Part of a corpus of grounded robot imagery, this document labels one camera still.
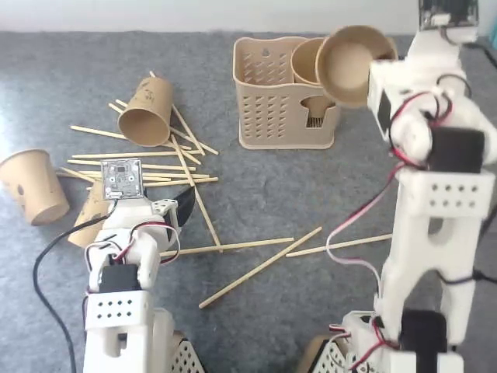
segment electrical cable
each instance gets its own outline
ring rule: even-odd
[[[116,242],[114,242],[110,239],[109,240],[102,240],[102,241],[95,241],[95,242],[92,242],[88,246],[85,247],[85,262],[86,262],[86,268],[88,269],[88,272],[92,271],[92,264],[90,262],[90,255],[89,255],[90,249],[92,249],[94,247],[98,247],[99,250],[104,250],[104,249],[107,249],[109,246],[113,246],[116,249],[117,253],[114,252],[113,254],[119,255],[123,251],[121,246],[119,246]]]
[[[373,326],[374,333],[376,334],[376,337],[378,338],[378,340],[382,340],[390,348],[393,348],[394,350],[398,350],[399,346],[396,342],[392,342],[390,340],[385,339],[383,332],[381,331],[380,327],[378,326],[378,324],[376,322],[376,318],[371,318],[371,323]]]
[[[488,229],[490,228],[490,225],[495,219],[495,216],[497,215],[497,204],[495,204],[492,209],[490,210],[490,214],[488,214],[488,217],[483,221],[480,227],[480,234],[478,237],[478,244],[481,242],[481,239],[485,236],[485,234],[488,232]],[[496,277],[490,277],[487,276],[486,274],[483,273],[483,271],[478,270],[476,268],[473,268],[473,273],[471,276],[466,276],[462,278],[458,278],[456,280],[447,280],[442,273],[438,270],[436,272],[437,276],[439,279],[445,284],[445,285],[461,285],[461,284],[466,284],[467,282],[470,281],[487,281],[491,284],[497,284],[497,278]]]
[[[85,336],[86,336],[86,303],[88,302],[88,295],[85,295],[83,298],[83,301],[81,303],[81,314],[83,318],[83,330],[85,331]]]
[[[349,332],[336,334],[335,336],[330,338],[330,340],[328,341],[328,344],[332,345],[333,343],[336,343],[336,341],[339,340],[340,338],[349,338],[350,336],[351,336],[351,334]],[[333,357],[333,354],[330,354],[329,356],[335,365],[337,365],[341,369],[345,369],[344,365],[341,365],[337,360],[335,360],[335,357]]]
[[[461,80],[464,85],[466,86],[466,91],[467,91],[467,97],[470,99],[473,97],[473,89],[471,89],[471,86],[469,82],[463,78],[462,76],[458,74],[442,74],[441,76],[438,77],[436,80],[436,85],[440,85],[440,83],[445,79],[445,78],[456,78],[458,80]]]
[[[359,258],[342,258],[342,257],[337,257],[335,256],[332,251],[331,251],[331,240],[333,237],[338,235],[343,229],[349,227],[351,224],[353,224],[355,221],[357,221],[359,218],[361,218],[364,214],[366,214],[381,198],[385,195],[385,193],[388,190],[388,187],[390,186],[392,180],[395,178],[395,175],[399,169],[404,167],[404,163],[399,163],[396,165],[388,175],[388,180],[385,186],[380,190],[379,193],[375,194],[371,199],[369,199],[365,204],[360,206],[358,209],[356,209],[349,217],[338,227],[332,230],[332,232],[329,234],[328,238],[326,239],[326,252],[328,256],[335,262],[343,265],[359,265],[368,268],[371,272],[373,272],[376,282],[377,282],[377,291],[378,294],[381,295],[381,279],[380,279],[380,274],[378,273],[377,269],[371,264],[370,262],[366,260],[362,260]]]
[[[409,159],[408,156],[406,154],[404,154],[404,152],[402,150],[400,150],[397,146],[395,146],[394,141],[393,141],[392,136],[391,136],[391,127],[393,126],[394,122],[400,117],[400,115],[404,112],[405,108],[412,101],[414,101],[415,99],[417,99],[420,96],[424,96],[427,94],[433,95],[433,98],[435,99],[435,103],[436,103],[436,112],[435,112],[435,116],[432,116],[433,120],[431,120],[429,122],[430,127],[433,124],[437,124],[439,121],[441,122],[441,121],[445,120],[448,117],[450,111],[452,111],[452,107],[451,107],[452,101],[449,99],[449,97],[447,95],[443,96],[445,99],[447,99],[447,109],[446,109],[445,113],[443,114],[443,116],[441,117],[440,116],[440,101],[439,101],[438,97],[436,97],[434,95],[434,93],[431,91],[421,91],[421,92],[416,93],[415,95],[410,96],[402,103],[402,105],[400,105],[400,107],[392,115],[391,121],[390,121],[390,128],[388,129],[388,141],[390,143],[391,153],[397,159],[401,160],[406,165],[411,166],[411,167],[416,167],[417,169],[424,169],[425,167],[423,165],[420,165],[417,162]]]
[[[117,206],[117,201],[114,201],[114,205],[112,209],[109,211],[108,214],[101,216],[100,218],[95,218],[89,221],[86,221],[84,223],[81,223],[80,225],[76,225],[75,227],[69,229],[68,231],[58,235],[55,239],[50,242],[47,247],[38,255],[36,258],[34,265],[33,265],[33,286],[34,286],[34,291],[36,292],[36,295],[38,295],[38,298],[40,298],[41,302],[43,305],[48,309],[52,317],[55,319],[57,324],[60,326],[62,329],[62,332],[64,333],[64,338],[66,341],[66,344],[68,345],[68,353],[69,353],[69,360],[71,363],[71,373],[76,373],[76,359],[75,359],[75,349],[74,349],[74,344],[72,343],[71,335],[69,334],[68,328],[64,324],[64,321],[62,321],[62,318],[59,316],[57,311],[55,311],[54,307],[50,304],[48,301],[47,297],[43,294],[40,288],[39,284],[39,278],[38,278],[38,270],[40,269],[41,262],[43,258],[65,237],[69,236],[71,233],[77,232],[83,228],[89,227],[91,225],[100,223],[101,221],[106,220],[115,210]]]
[[[328,329],[330,332],[339,332],[339,333],[344,333],[347,331],[343,326],[339,324],[329,324]]]
[[[485,45],[475,43],[475,42],[458,44],[448,37],[446,27],[440,27],[440,35],[447,43],[449,43],[450,45],[453,45],[455,47],[462,46],[462,47],[466,47],[467,49],[479,49],[480,51],[482,51],[484,53],[484,55],[487,57],[488,61],[492,64],[492,66],[497,69],[497,59],[495,59],[492,52]]]
[[[179,234],[178,231],[176,231],[171,225],[168,225],[166,223],[160,222],[160,221],[145,221],[143,223],[135,225],[131,230],[130,230],[130,242],[126,249],[124,249],[122,252],[120,252],[119,255],[114,257],[114,260],[116,262],[121,261],[126,254],[130,251],[131,247],[134,244],[134,236],[133,234],[137,231],[137,229],[144,227],[144,226],[156,226],[156,227],[164,227],[168,230],[171,230],[175,235],[176,235],[176,242],[177,242],[177,247],[176,247],[176,252],[173,256],[170,256],[169,258],[161,260],[161,264],[166,264],[166,263],[171,263],[174,260],[176,260],[179,256],[179,252],[181,251],[181,243],[179,241]]]
[[[364,361],[369,359],[369,357],[371,356],[371,354],[373,354],[374,351],[385,345],[386,343],[383,340],[377,341],[373,346],[370,347],[368,351],[366,351],[366,353],[359,360],[355,361],[354,364],[350,366],[349,370],[353,371],[354,369],[359,367],[359,365],[361,365]]]

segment beige plastic basket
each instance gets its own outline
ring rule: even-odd
[[[244,148],[325,149],[333,145],[339,107],[329,107],[323,120],[309,118],[302,101],[323,96],[323,89],[294,83],[290,58],[294,48],[306,40],[243,37],[236,41],[233,79]]]

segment black wire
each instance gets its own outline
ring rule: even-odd
[[[117,244],[117,242],[111,240],[112,238],[114,238],[116,236],[117,236],[117,234],[113,234],[113,235],[110,235],[109,237],[104,238],[102,241],[97,241],[97,242],[94,242],[94,243],[108,241],[108,242],[113,243],[119,249],[119,251],[123,251],[123,248],[121,246],[119,246]],[[106,245],[99,247],[99,250],[105,249],[106,247],[109,247],[109,246],[110,246],[110,243],[107,243]],[[86,252],[85,252],[85,258],[86,258],[86,263],[88,264],[88,268],[91,271],[92,270],[92,262],[90,261],[90,250],[86,250]]]
[[[468,98],[473,97],[473,89],[471,89],[471,86],[469,85],[469,82],[465,78],[463,78],[462,76],[460,76],[458,74],[442,74],[436,80],[436,84],[440,85],[440,82],[442,82],[442,80],[444,80],[445,78],[456,78],[456,79],[461,80],[464,83],[464,85],[466,86],[467,97]]]
[[[130,242],[131,242],[131,239],[133,238],[133,234],[136,232],[137,229],[139,229],[140,227],[143,227],[143,226],[146,226],[146,225],[149,225],[150,223],[158,223],[158,225],[162,225],[162,226],[167,226],[167,227],[170,227],[172,228],[170,225],[167,225],[166,223],[160,223],[158,221],[144,221],[143,223],[140,223],[140,224],[136,224],[130,231]],[[179,246],[176,247],[176,252],[175,252],[175,255],[169,257],[168,259],[163,259],[161,260],[161,264],[166,264],[166,263],[169,263],[169,262],[172,262],[173,260],[176,259],[176,257],[179,255]]]
[[[438,97],[436,97],[435,95],[433,95],[433,98],[435,99],[436,111],[435,111],[435,116],[431,115],[431,113],[430,113],[430,112],[427,112],[427,113],[429,114],[429,116],[430,116],[430,117],[432,117],[432,119],[430,120],[430,122],[431,122],[431,121],[437,121],[437,120],[439,120],[439,118],[440,118],[440,101],[438,100]],[[452,103],[452,101],[450,100],[449,96],[447,96],[447,95],[443,94],[443,98],[447,100],[448,105],[450,105],[450,104]],[[394,115],[392,116],[392,118],[396,119],[396,117],[397,117],[397,115],[400,113],[400,111],[404,109],[405,102],[406,102],[407,100],[409,100],[409,99],[410,99],[410,98],[407,98],[407,99],[405,99],[405,100],[404,100],[403,104],[402,104],[402,105],[400,105],[400,107],[399,107],[399,108],[397,109],[397,111],[394,113]],[[452,107],[447,106],[447,110],[446,110],[446,112],[445,112],[443,115],[446,115],[446,114],[448,113],[448,111],[449,111],[449,110],[452,110]],[[389,142],[389,145],[390,145],[390,151],[391,151],[391,152],[393,152],[393,151],[394,151],[394,149],[396,149],[396,148],[397,148],[397,147],[395,146],[395,144],[394,144],[394,140],[393,140],[393,139],[392,139],[392,137],[391,137],[391,125],[392,125],[392,124],[393,124],[393,121],[391,121],[391,122],[390,122],[390,127],[388,128],[388,142]],[[414,163],[412,163],[412,162],[410,162],[408,165],[409,165],[409,166],[411,166],[411,167],[415,167],[415,168],[417,168],[417,169],[424,169],[424,167],[419,166],[419,165],[416,165],[416,164],[414,164]]]
[[[83,228],[89,227],[91,225],[100,223],[101,221],[106,220],[115,210],[117,206],[117,200],[115,200],[114,205],[112,207],[112,210],[107,215],[101,216],[100,218],[95,218],[89,221],[86,221],[84,223],[81,223],[80,225],[76,225],[75,227],[69,229],[68,231],[62,233],[61,235],[58,235],[52,242],[50,242],[47,247],[38,255],[36,258],[34,265],[33,265],[33,286],[34,286],[34,291],[36,292],[36,295],[38,295],[38,298],[40,298],[41,302],[47,307],[48,311],[50,314],[54,317],[55,321],[57,324],[60,326],[62,329],[62,332],[64,333],[65,341],[66,344],[68,345],[68,352],[69,352],[69,360],[71,362],[71,372],[76,373],[76,358],[75,358],[75,348],[74,344],[72,343],[71,335],[69,334],[68,328],[64,324],[64,321],[62,321],[61,317],[55,311],[54,307],[50,304],[48,299],[45,297],[43,292],[40,289],[40,285],[38,283],[38,269],[40,268],[41,261],[43,258],[57,245],[63,238],[69,236],[71,233],[77,232]]]
[[[496,215],[497,215],[497,204],[495,204],[494,207],[492,207],[492,209],[490,210],[490,214],[488,214],[488,217],[481,224],[480,234],[478,237],[478,244],[481,242],[481,239],[488,232],[488,229],[490,228],[490,225],[494,221]],[[497,278],[487,276],[481,270],[478,270],[476,268],[473,268],[473,274],[471,276],[458,278],[456,280],[447,280],[439,271],[437,271],[436,274],[438,275],[439,279],[444,284],[447,285],[460,285],[460,284],[465,284],[469,281],[487,281],[490,282],[491,284],[497,285]]]
[[[447,116],[449,115],[450,112],[452,112],[452,109],[454,108],[454,102],[445,92],[442,93],[442,97],[447,101],[447,108],[445,109],[442,115],[439,115],[437,117],[437,120],[439,120],[441,117],[442,120],[446,120]]]
[[[480,237],[478,239],[478,243],[481,241],[483,236],[488,232],[488,229],[490,228],[490,225],[494,221],[496,215],[497,215],[497,204],[495,204],[494,207],[492,207],[492,209],[490,210],[490,214],[488,214],[488,217],[481,224]]]
[[[495,59],[494,55],[492,52],[485,46],[479,43],[468,43],[464,45],[467,49],[479,49],[480,51],[483,51],[487,59],[490,61],[490,63],[493,65],[494,68],[497,68],[497,60]]]
[[[81,314],[83,318],[83,330],[85,331],[85,337],[86,337],[86,302],[87,301],[88,301],[88,295],[85,295],[81,303]]]
[[[446,27],[440,28],[440,35],[450,45],[459,46],[458,43],[455,43],[453,40],[451,40],[447,36],[447,28]],[[485,45],[482,45],[479,43],[466,43],[466,44],[462,44],[462,46],[466,47],[467,49],[479,49],[480,51],[482,51],[485,54],[488,61],[493,65],[493,67],[497,69],[497,60],[495,59],[492,52]]]

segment gray carpet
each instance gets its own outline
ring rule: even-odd
[[[221,151],[208,155],[202,173],[220,177],[200,192],[223,243],[300,237],[318,225],[336,226],[380,188],[393,162],[367,110],[346,110],[332,149],[248,151],[238,143],[238,113],[231,77],[235,33],[0,33],[0,141],[2,156],[24,148],[48,150],[56,166],[81,152],[138,151],[126,141],[81,134],[72,124],[115,131],[116,114],[106,104],[129,99],[148,70],[175,86],[176,105],[198,138]],[[275,37],[271,34],[257,37]],[[398,38],[405,53],[409,37]],[[497,72],[478,51],[463,62],[474,99],[497,123]],[[151,162],[164,162],[152,159]],[[56,234],[70,228],[85,200],[87,184],[62,180],[71,210],[61,221],[31,227],[4,190],[0,191],[0,371],[68,371],[64,337],[33,291],[36,255]],[[157,188],[151,199],[173,197]],[[340,240],[391,230],[394,188]],[[477,265],[497,274],[494,227],[478,250]],[[325,234],[305,248],[320,246]],[[212,244],[196,209],[182,233],[184,247]],[[371,309],[374,279],[362,268],[341,267],[324,254],[281,260],[211,307],[198,304],[282,246],[225,254],[183,256],[161,269],[157,305],[175,317],[176,328],[194,343],[206,369],[223,372],[290,372],[309,340],[325,333],[352,309]],[[388,244],[348,251],[378,268]],[[68,324],[79,371],[84,352],[81,300],[88,275],[82,251],[64,242],[44,261],[42,289]],[[495,371],[492,356],[497,288],[477,286],[467,339],[461,348],[466,371]],[[440,296],[433,277],[424,278],[409,304],[435,308]]]

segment white wire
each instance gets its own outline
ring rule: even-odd
[[[337,256],[333,255],[332,250],[331,250],[331,246],[330,246],[330,242],[331,242],[333,236],[335,236],[337,233],[338,232],[335,232],[335,231],[331,232],[328,236],[328,239],[326,240],[326,252],[328,253],[328,256],[330,258],[332,258],[333,261],[335,261],[339,264],[343,264],[345,266],[357,265],[357,266],[363,266],[363,267],[366,267],[367,269],[369,269],[371,272],[373,272],[374,276],[376,277],[376,282],[377,282],[377,286],[378,286],[378,294],[379,295],[383,294],[383,292],[381,290],[380,274],[378,273],[377,269],[374,267],[373,264],[371,264],[370,262],[363,260],[363,259],[338,258]]]
[[[114,260],[126,260],[125,256],[129,253],[131,248],[133,247],[134,244],[134,236],[130,237],[130,243],[128,243],[126,249],[123,249],[123,251],[119,251],[117,255],[113,257]]]
[[[338,339],[340,338],[349,338],[351,336],[350,332],[344,332],[344,333],[340,333],[340,334],[336,334],[335,336],[333,336],[332,338],[330,338],[330,340],[328,341],[328,344],[330,345],[330,350],[332,348],[332,344],[334,344]],[[335,358],[332,356],[332,360],[333,362],[335,362],[335,364],[337,364],[341,369],[344,369],[344,370],[348,370],[346,368],[346,358],[344,357],[344,365],[340,365],[338,361],[335,360]]]
[[[329,324],[328,325],[329,329],[334,329],[334,330],[346,330],[343,325],[340,324]]]
[[[341,225],[336,227],[335,229],[332,230],[332,232],[329,234],[328,238],[326,239],[326,252],[330,258],[332,258],[333,261],[343,264],[345,266],[349,265],[357,265],[357,266],[363,266],[366,267],[368,270],[373,272],[374,276],[376,277],[376,282],[377,282],[377,288],[378,288],[378,295],[381,296],[383,294],[382,288],[381,288],[381,278],[380,274],[378,273],[377,269],[374,267],[373,264],[370,262],[363,260],[363,259],[353,259],[353,258],[340,258],[335,255],[333,255],[332,250],[331,250],[331,241],[332,238],[338,235],[341,231],[343,231],[345,228],[351,226],[354,222],[356,222],[359,218],[364,216],[376,203],[378,203],[381,198],[387,193],[388,186],[390,185],[391,180],[394,178],[395,173],[402,168],[404,165],[402,163],[399,163],[395,166],[393,169],[393,173],[389,177],[388,183],[385,186],[385,188],[371,201],[367,206],[365,206],[362,210],[357,212],[354,216],[348,218],[345,220]]]
[[[168,261],[167,263],[172,263],[174,262],[176,259],[178,259],[178,256],[179,256],[179,252],[181,251],[181,242],[179,242],[179,233],[178,231],[176,231],[173,227],[170,227],[168,225],[164,225],[164,228],[166,229],[169,229],[171,231],[174,232],[174,234],[176,235],[176,243],[178,244],[178,252],[174,255],[174,258],[171,259],[170,261]]]
[[[117,251],[117,254],[119,254],[121,251],[120,247],[113,241],[97,241],[97,242],[90,243],[88,246],[85,247],[85,263],[86,263],[86,269],[88,270],[88,272],[92,271],[90,268],[90,263],[89,263],[89,250],[93,247],[102,247],[105,245],[113,246],[113,248]],[[110,251],[112,254],[115,253],[111,247],[109,247],[108,249],[106,248],[106,251]]]

